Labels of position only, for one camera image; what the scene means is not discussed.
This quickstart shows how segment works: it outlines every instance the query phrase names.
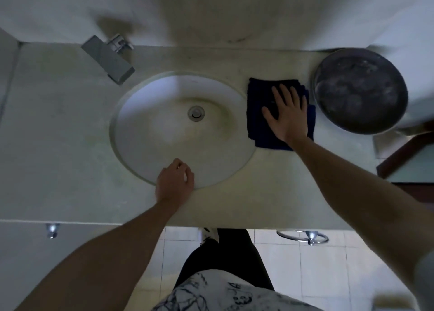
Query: sink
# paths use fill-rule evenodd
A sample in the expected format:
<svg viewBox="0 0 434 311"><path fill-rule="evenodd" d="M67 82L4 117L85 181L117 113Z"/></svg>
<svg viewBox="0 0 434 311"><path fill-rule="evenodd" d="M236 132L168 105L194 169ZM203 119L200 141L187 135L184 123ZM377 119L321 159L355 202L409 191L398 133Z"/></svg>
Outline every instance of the sink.
<svg viewBox="0 0 434 311"><path fill-rule="evenodd" d="M174 158L195 174L195 188L218 183L252 156L247 102L232 87L192 74L158 76L139 84L116 107L111 146L122 164L155 184Z"/></svg>

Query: blue cloth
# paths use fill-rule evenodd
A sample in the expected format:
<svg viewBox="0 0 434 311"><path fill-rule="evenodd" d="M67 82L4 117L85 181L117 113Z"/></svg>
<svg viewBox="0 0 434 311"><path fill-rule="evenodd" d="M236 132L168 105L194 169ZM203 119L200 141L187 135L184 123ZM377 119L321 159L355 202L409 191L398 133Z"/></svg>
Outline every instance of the blue cloth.
<svg viewBox="0 0 434 311"><path fill-rule="evenodd" d="M288 89L292 86L296 89L298 95L301 97L306 96L307 104L309 104L309 91L299 83L296 79L280 80L280 81L267 81L255 78L249 79L249 86L247 88L247 132L249 138L255 141L255 145L259 148L276 149L276 150L290 150L292 149L283 141L278 139L267 121L262 115L262 107L266 106L274 118L279 117L277 104L274 101L274 95L271 87L275 86L279 91L282 98L282 91L279 84L284 84ZM315 106L308 105L307 107L307 136L313 141L313 130L315 128Z"/></svg>

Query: sink drain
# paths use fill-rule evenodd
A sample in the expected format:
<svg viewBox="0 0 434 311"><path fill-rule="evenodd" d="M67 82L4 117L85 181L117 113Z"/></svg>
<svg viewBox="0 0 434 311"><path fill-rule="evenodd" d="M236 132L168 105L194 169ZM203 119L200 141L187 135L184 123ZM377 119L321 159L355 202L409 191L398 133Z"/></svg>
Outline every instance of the sink drain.
<svg viewBox="0 0 434 311"><path fill-rule="evenodd" d="M201 121L205 116L203 107L195 105L188 110L188 117L192 121Z"/></svg>

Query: leg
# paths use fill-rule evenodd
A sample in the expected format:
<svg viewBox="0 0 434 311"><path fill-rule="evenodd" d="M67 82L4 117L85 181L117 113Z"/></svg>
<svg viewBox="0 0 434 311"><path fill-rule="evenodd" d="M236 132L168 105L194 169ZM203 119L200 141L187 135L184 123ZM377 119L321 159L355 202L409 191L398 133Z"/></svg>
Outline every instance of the leg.
<svg viewBox="0 0 434 311"><path fill-rule="evenodd" d="M214 239L207 239L202 246L194 250L182 266L175 287L182 284L196 272L219 269L219 249L218 242Z"/></svg>
<svg viewBox="0 0 434 311"><path fill-rule="evenodd" d="M218 229L221 270L225 270L255 287L274 291L255 245L245 229Z"/></svg>

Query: forearm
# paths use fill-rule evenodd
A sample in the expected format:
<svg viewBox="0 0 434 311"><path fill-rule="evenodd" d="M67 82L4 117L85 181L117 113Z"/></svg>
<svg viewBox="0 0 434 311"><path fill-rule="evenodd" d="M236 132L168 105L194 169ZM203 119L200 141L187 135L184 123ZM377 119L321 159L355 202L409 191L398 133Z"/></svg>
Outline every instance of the forearm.
<svg viewBox="0 0 434 311"><path fill-rule="evenodd" d="M391 183L307 138L292 147L328 204L411 286L415 264L434 248L434 215Z"/></svg>
<svg viewBox="0 0 434 311"><path fill-rule="evenodd" d="M17 311L123 310L175 211L170 203L157 203L83 244L38 284Z"/></svg>

